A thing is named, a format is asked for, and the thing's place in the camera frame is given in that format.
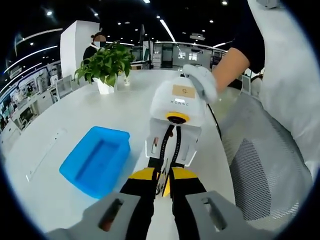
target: label sticker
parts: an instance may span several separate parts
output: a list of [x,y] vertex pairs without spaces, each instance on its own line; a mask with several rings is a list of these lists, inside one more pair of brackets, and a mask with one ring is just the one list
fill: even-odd
[[191,86],[173,85],[172,95],[194,99],[196,89]]

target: glass window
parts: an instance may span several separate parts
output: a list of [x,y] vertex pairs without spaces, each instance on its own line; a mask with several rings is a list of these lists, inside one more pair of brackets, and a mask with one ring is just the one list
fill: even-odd
[[198,54],[195,52],[189,53],[189,60],[197,61],[198,60]]
[[186,59],[186,52],[180,51],[178,55],[178,59]]

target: black cable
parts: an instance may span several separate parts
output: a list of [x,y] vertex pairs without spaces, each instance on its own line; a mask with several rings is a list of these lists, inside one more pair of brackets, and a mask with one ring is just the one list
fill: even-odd
[[171,161],[172,163],[175,163],[178,158],[180,145],[181,145],[181,127],[176,126],[176,144],[175,144],[175,150],[174,150],[174,154]]
[[210,112],[211,112],[211,114],[212,114],[212,117],[214,118],[216,129],[218,130],[220,139],[222,140],[221,130],[220,130],[218,121],[217,121],[217,119],[216,119],[216,116],[215,116],[215,114],[214,114],[214,111],[212,110],[212,108],[211,108],[211,106],[210,106],[209,104],[207,104],[207,106],[209,107],[209,110],[210,110]]
[[168,127],[168,129],[166,130],[166,132],[165,132],[165,135],[163,137],[163,141],[162,141],[162,144],[161,144],[161,149],[160,149],[160,157],[159,157],[160,160],[164,160],[165,159],[165,150],[166,150],[167,142],[168,142],[170,134],[172,133],[174,128],[175,128],[174,125],[170,125]]

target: human arm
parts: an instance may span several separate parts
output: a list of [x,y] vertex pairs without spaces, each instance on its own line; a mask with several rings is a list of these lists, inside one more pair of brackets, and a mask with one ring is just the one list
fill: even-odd
[[232,47],[213,69],[218,92],[222,92],[247,68],[258,73],[265,64],[265,43],[248,2],[244,3],[243,19]]

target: black ceiling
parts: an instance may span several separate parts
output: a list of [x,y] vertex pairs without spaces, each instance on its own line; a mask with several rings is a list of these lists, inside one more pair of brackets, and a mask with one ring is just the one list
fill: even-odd
[[[171,41],[157,16],[163,19],[177,42],[193,43],[192,33],[203,34],[199,44],[214,46],[231,41],[240,22],[243,0],[50,0],[42,1],[27,13],[15,31],[15,41],[7,49],[6,59],[1,62],[2,72],[17,60],[38,50],[51,46],[56,48],[37,53],[21,61],[17,66],[32,67],[38,63],[48,64],[60,58],[60,34],[63,30],[42,34],[19,42],[33,34],[63,28],[76,20],[100,23],[102,31],[110,36],[108,41],[123,38],[125,43],[138,44],[142,24],[145,33],[158,41]],[[8,83],[7,73],[0,78],[0,90]]]

